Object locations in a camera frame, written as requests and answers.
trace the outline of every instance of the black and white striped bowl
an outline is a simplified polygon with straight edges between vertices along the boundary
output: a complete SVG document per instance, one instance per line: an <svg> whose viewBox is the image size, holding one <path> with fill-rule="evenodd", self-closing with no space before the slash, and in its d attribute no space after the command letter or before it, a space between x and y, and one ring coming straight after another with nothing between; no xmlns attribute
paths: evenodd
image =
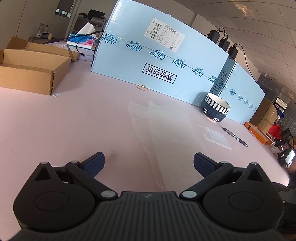
<svg viewBox="0 0 296 241"><path fill-rule="evenodd" d="M229 104L222 98L212 93L207 94L201 105L202 112L214 121L223 121L230 110Z"/></svg>

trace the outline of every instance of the barcode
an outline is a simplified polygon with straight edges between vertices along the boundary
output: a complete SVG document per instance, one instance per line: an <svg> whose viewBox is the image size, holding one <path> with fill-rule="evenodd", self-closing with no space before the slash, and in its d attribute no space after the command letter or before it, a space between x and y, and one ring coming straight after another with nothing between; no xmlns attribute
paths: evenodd
<svg viewBox="0 0 296 241"><path fill-rule="evenodd" d="M161 29L162 25L157 23L156 26L155 26L155 29L153 30L153 33L151 35L151 38L152 39L155 39L156 38L156 35L158 34L159 30Z"/></svg>
<svg viewBox="0 0 296 241"><path fill-rule="evenodd" d="M177 32L177 30L171 28L169 25L165 25L165 28L171 30L173 33Z"/></svg>

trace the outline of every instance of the black power adapter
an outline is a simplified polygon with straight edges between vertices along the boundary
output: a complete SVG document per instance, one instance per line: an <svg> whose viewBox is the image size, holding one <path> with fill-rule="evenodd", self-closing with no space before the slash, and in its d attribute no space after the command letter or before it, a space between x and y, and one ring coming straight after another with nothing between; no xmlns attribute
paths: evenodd
<svg viewBox="0 0 296 241"><path fill-rule="evenodd" d="M232 60L235 60L235 57L237 56L237 53L239 51L236 49L236 45L234 44L233 46L231 46L228 50L228 54L229 54L229 58Z"/></svg>
<svg viewBox="0 0 296 241"><path fill-rule="evenodd" d="M228 42L227 39L221 39L218 46L223 49L225 52L227 51L228 49L228 46L230 45L230 43Z"/></svg>
<svg viewBox="0 0 296 241"><path fill-rule="evenodd" d="M214 43L217 43L220 38L220 34L216 30L211 30L207 38L212 40Z"/></svg>

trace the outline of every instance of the pink table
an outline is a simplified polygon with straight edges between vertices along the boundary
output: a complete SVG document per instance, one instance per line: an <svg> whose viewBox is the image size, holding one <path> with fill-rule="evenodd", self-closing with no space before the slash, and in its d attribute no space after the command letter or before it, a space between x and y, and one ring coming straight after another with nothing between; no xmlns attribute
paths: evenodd
<svg viewBox="0 0 296 241"><path fill-rule="evenodd" d="M160 191L161 171L157 160L149 160L135 132L128 112L129 103L148 105L170 103L184 111L196 132L196 122L224 133L231 130L249 147L224 133L233 150L204 139L204 154L227 160L237 167L256 161L271 181L287 185L289 177L267 146L261 145L247 129L232 120L213 123L200 110L155 91L144 92L135 85L90 72L91 63L78 61L55 92L58 97L0 88L0 238L7 240L19 231L12 205L18 192L39 162L62 166L71 160L82 161L97 151L106 157L105 168L97 179L121 191ZM182 163L192 168L192 159ZM184 177L182 170L171 170Z"/></svg>

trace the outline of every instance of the pen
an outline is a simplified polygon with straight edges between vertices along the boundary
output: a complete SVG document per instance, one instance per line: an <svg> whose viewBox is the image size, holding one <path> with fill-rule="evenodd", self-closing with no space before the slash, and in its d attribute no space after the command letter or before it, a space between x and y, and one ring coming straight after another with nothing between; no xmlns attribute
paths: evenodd
<svg viewBox="0 0 296 241"><path fill-rule="evenodd" d="M232 137L234 137L235 139L237 139L240 143L242 143L244 146L248 147L248 145L241 140L240 138L238 138L235 134L233 134L231 131L227 130L226 128L222 127L223 130L225 130L229 135L231 135Z"/></svg>

